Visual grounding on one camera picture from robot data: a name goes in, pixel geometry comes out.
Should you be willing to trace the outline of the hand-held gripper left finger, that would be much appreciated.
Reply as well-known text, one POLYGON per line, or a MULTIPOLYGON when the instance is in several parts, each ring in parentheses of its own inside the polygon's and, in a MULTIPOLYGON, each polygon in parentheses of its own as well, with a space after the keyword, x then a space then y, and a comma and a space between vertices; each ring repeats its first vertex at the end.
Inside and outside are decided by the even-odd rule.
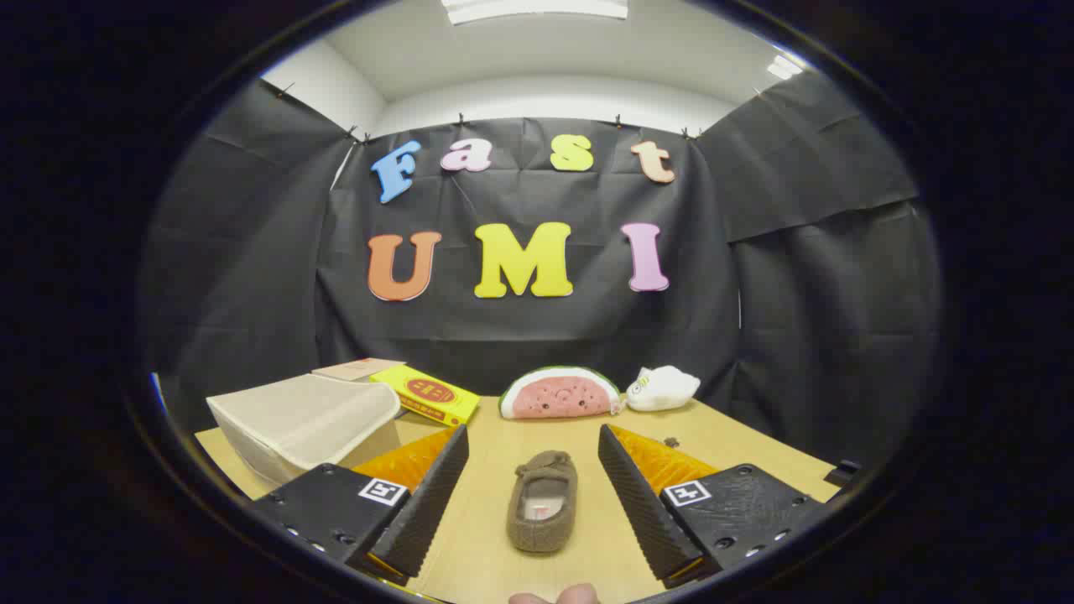
POLYGON ((460 425, 353 469, 319 464, 250 510, 300 547, 405 586, 425 563, 468 456, 460 425))

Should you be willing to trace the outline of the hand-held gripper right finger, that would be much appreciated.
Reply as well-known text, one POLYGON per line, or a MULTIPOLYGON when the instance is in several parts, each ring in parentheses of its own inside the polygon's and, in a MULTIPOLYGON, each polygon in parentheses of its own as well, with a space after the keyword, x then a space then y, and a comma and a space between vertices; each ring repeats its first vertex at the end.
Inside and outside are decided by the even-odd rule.
POLYGON ((755 464, 719 471, 615 425, 603 425, 597 452, 649 569, 669 589, 781 547, 824 508, 755 464))

